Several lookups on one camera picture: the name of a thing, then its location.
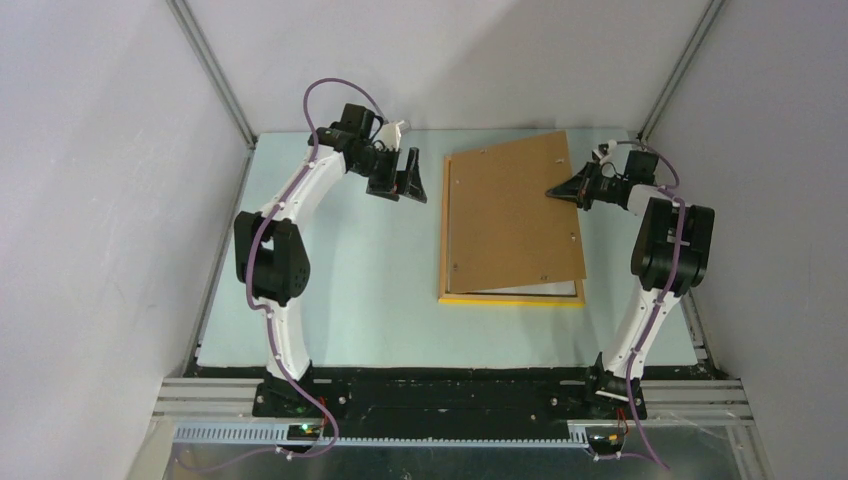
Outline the yellow wooden picture frame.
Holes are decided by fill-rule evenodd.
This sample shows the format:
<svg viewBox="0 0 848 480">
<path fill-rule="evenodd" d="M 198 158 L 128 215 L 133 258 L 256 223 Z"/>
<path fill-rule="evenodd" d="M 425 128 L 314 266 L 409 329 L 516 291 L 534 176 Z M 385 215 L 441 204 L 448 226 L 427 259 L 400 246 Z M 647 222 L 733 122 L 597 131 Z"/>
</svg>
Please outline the yellow wooden picture frame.
<svg viewBox="0 0 848 480">
<path fill-rule="evenodd" d="M 498 305 L 498 306 L 530 306 L 530 307 L 566 307 L 584 308 L 586 306 L 584 281 L 575 282 L 575 293 L 572 295 L 541 295 L 541 294 L 478 294 L 451 293 L 448 288 L 450 260 L 450 185 L 451 185 L 452 156 L 447 155 L 443 161 L 443 182 L 441 200 L 441 230 L 440 258 L 438 276 L 438 302 L 447 305 Z"/>
</svg>

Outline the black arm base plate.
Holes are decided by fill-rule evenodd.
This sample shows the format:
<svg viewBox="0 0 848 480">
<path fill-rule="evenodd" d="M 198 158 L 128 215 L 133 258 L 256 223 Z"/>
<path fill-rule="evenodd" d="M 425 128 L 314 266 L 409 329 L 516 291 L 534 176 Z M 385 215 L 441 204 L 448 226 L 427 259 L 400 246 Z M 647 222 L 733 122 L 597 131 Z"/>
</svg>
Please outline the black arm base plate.
<svg viewBox="0 0 848 480">
<path fill-rule="evenodd" d="M 295 386 L 265 374 L 252 414 L 315 418 L 331 413 L 346 439 L 565 440 L 578 420 L 644 420 L 641 385 L 627 392 L 593 368 L 307 369 Z"/>
</svg>

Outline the brown cardboard backing board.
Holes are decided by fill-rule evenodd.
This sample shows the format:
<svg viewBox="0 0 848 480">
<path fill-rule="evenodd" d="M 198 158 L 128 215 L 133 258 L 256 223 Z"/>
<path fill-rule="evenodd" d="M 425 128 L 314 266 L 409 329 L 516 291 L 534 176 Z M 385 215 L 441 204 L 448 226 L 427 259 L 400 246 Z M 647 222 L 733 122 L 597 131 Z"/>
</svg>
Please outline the brown cardboard backing board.
<svg viewBox="0 0 848 480">
<path fill-rule="evenodd" d="M 573 175 L 565 132 L 450 155 L 451 293 L 586 279 L 577 208 L 545 196 Z"/>
</svg>

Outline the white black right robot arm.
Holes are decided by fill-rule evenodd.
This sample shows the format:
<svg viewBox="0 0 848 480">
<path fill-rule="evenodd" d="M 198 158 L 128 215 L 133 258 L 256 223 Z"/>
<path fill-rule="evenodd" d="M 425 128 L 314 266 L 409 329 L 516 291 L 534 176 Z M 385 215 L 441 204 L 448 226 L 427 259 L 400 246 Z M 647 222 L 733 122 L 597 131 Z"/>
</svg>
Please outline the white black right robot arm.
<svg viewBox="0 0 848 480">
<path fill-rule="evenodd" d="M 601 202 L 616 205 L 641 220 L 630 260 L 635 289 L 614 340 L 599 353 L 581 392 L 585 411 L 606 418 L 621 404 L 633 403 L 647 353 L 673 307 L 706 275 L 715 221 L 713 209 L 689 204 L 676 192 L 680 177 L 660 185 L 656 169 L 667 159 L 637 141 L 622 172 L 612 166 L 613 141 L 602 143 L 573 177 L 547 190 L 549 198 L 587 211 Z"/>
</svg>

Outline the mountain landscape photo print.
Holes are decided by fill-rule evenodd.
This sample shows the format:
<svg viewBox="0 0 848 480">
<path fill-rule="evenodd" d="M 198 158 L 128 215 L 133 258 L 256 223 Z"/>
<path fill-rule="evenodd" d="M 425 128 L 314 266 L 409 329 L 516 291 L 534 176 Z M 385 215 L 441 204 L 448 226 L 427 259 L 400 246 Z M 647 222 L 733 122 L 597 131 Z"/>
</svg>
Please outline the mountain landscape photo print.
<svg viewBox="0 0 848 480">
<path fill-rule="evenodd" d="M 515 287 L 504 287 L 496 289 L 478 290 L 476 294 L 496 294 L 496 295 L 513 295 L 513 296 L 559 296 L 572 297 L 576 296 L 576 286 L 574 281 L 543 283 L 534 285 L 524 285 Z"/>
</svg>

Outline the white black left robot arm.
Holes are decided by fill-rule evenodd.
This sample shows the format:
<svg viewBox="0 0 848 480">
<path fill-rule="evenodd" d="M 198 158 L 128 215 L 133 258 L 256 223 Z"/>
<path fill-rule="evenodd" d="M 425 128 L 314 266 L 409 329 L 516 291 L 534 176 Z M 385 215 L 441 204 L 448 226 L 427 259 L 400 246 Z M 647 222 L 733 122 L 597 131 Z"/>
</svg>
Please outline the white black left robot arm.
<svg viewBox="0 0 848 480">
<path fill-rule="evenodd" d="M 284 187 L 256 212 L 234 220 L 236 275 L 251 309 L 267 321 L 268 372 L 288 380 L 277 402 L 292 416 L 316 403 L 315 388 L 301 380 L 312 360 L 307 352 L 299 298 L 311 275 L 302 229 L 323 198 L 347 174 L 366 178 L 369 195 L 426 203 L 419 151 L 405 149 L 404 120 L 387 121 L 365 106 L 347 104 L 341 118 L 315 130 L 304 159 Z"/>
</svg>

